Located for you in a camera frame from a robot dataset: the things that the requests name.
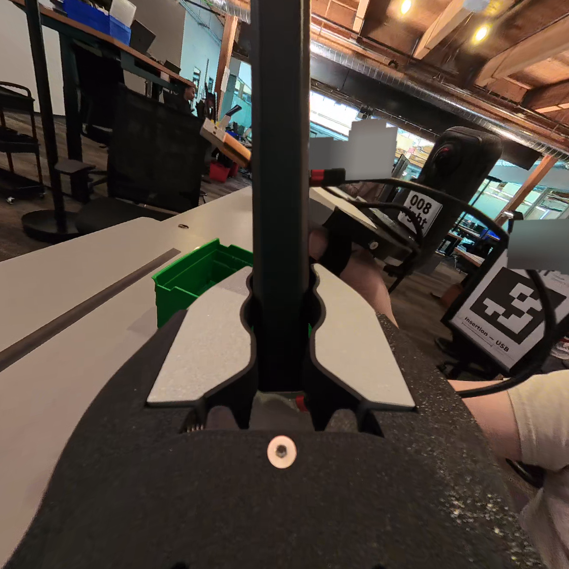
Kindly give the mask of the black pole stand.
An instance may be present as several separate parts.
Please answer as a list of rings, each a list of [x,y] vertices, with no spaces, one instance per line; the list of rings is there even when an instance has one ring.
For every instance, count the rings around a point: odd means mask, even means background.
[[[58,244],[79,237],[79,232],[75,227],[76,214],[65,209],[61,176],[56,169],[59,156],[39,2],[25,1],[25,13],[38,91],[53,209],[26,213],[22,216],[21,221],[23,230],[28,237],[46,244]]]

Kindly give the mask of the black usb port device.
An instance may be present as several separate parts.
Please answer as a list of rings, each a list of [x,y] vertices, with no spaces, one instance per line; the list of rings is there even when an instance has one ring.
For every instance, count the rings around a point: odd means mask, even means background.
[[[259,389],[301,389],[309,338],[310,1],[251,1],[252,291]]]

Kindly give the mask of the person's right hand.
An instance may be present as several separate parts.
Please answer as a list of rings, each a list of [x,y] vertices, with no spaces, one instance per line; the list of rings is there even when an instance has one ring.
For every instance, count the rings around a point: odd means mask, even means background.
[[[314,229],[309,234],[309,257],[359,293],[376,314],[398,326],[381,268],[370,252],[356,244],[348,246],[346,237]]]

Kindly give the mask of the black usb cable red plugs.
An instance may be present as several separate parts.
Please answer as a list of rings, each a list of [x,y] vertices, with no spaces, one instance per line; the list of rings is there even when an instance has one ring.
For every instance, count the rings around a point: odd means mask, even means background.
[[[493,231],[498,238],[500,246],[505,250],[509,245],[510,235],[501,225],[489,218],[485,213],[457,197],[437,189],[430,188],[415,181],[406,181],[395,178],[371,180],[373,183],[386,183],[395,187],[406,188],[422,195],[434,198],[442,206],[459,206],[462,212],[475,217],[480,223]],[[412,269],[418,265],[418,256],[424,247],[423,224],[409,207],[393,202],[358,201],[341,190],[333,190],[337,185],[345,184],[345,169],[331,168],[328,170],[312,169],[309,171],[309,187],[321,188],[327,192],[327,197],[334,197],[338,205],[328,206],[330,214],[323,221],[315,224],[324,226],[335,213],[338,215],[333,223],[328,224],[328,231],[333,235],[346,237],[349,244],[357,244],[372,252],[377,258],[386,257],[385,253],[377,252],[378,247],[386,243],[388,247],[405,250],[400,265],[388,266],[386,271],[396,275],[399,280],[408,276]],[[526,269],[528,277],[533,281],[539,294],[544,310],[544,340],[551,342],[555,338],[557,317],[549,289],[542,277],[533,269]],[[549,352],[541,349],[538,358],[532,363],[520,365],[517,372],[511,374],[494,387],[475,388],[459,392],[462,399],[488,395],[506,391],[520,385],[530,377],[536,375],[545,362]]]

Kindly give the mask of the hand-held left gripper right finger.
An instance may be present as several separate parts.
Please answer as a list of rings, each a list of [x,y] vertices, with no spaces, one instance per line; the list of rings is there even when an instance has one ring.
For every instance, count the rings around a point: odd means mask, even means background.
[[[310,337],[315,366],[356,407],[416,409],[372,306],[323,265],[312,270],[321,310]]]

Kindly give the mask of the black office chair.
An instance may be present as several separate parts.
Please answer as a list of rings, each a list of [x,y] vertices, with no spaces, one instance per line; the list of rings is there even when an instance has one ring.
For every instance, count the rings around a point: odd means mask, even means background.
[[[137,218],[164,221],[199,204],[207,141],[192,114],[118,87],[107,196],[75,218],[84,235]]]

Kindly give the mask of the wooden top desk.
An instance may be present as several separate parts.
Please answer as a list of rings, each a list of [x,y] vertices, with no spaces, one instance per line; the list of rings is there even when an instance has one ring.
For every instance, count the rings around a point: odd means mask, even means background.
[[[97,30],[68,18],[63,10],[39,9],[41,24],[60,36],[68,159],[82,161],[83,126],[91,115],[91,101],[109,110],[109,89],[124,83],[124,72],[152,83],[153,100],[161,89],[181,94],[190,83],[146,52],[112,38],[109,25]]]

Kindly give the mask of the green plastic bin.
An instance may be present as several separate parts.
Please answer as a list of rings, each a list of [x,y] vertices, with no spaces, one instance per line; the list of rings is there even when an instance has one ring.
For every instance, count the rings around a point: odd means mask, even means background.
[[[155,273],[158,327],[242,268],[255,267],[258,260],[259,255],[237,245],[225,246],[215,238]]]

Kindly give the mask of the blue plastic bin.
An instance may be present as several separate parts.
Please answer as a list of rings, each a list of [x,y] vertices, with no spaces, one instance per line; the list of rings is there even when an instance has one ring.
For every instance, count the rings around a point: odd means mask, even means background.
[[[126,46],[130,46],[131,28],[113,16],[108,16],[109,35]]]
[[[82,25],[102,30],[109,25],[109,14],[84,1],[63,1],[67,17]]]

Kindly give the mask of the person's right forearm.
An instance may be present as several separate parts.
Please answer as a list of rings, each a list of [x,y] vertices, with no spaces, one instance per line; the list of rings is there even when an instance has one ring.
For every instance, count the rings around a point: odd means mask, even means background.
[[[521,461],[520,432],[508,391],[463,400],[500,459]]]

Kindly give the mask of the black white marker sign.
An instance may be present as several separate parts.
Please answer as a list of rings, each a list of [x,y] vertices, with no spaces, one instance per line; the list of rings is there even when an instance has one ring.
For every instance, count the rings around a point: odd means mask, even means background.
[[[504,372],[551,350],[539,294],[526,271],[508,268],[507,251],[483,262],[442,322]]]

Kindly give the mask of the person's white shirt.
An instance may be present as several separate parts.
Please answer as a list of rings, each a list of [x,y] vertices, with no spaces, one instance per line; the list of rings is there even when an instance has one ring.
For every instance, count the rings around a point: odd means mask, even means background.
[[[534,375],[508,390],[521,461],[545,471],[519,515],[542,562],[568,568],[568,370]]]

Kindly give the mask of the orange white device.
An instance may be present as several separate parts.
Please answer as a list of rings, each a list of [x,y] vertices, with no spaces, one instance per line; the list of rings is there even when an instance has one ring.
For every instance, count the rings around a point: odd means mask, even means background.
[[[198,118],[201,123],[200,135],[239,167],[248,168],[251,165],[252,152],[226,130],[230,118],[231,116],[226,114],[218,123],[209,118]]]

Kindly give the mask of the black rolling cart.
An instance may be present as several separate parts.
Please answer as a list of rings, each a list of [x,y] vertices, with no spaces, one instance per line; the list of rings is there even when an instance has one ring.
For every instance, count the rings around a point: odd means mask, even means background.
[[[31,135],[18,132],[6,124],[6,111],[27,115]],[[1,82],[1,154],[7,168],[1,168],[1,195],[9,204],[16,200],[42,199],[46,195],[40,164],[40,144],[36,128],[34,99],[31,90],[12,82]],[[35,157],[38,180],[32,180],[15,172],[13,154],[31,154]]]

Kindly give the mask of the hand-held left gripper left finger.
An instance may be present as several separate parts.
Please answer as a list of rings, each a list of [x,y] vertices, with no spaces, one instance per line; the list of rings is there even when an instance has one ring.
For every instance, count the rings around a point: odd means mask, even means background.
[[[149,406],[249,407],[257,391],[255,342],[246,322],[252,268],[193,302],[147,397]]]

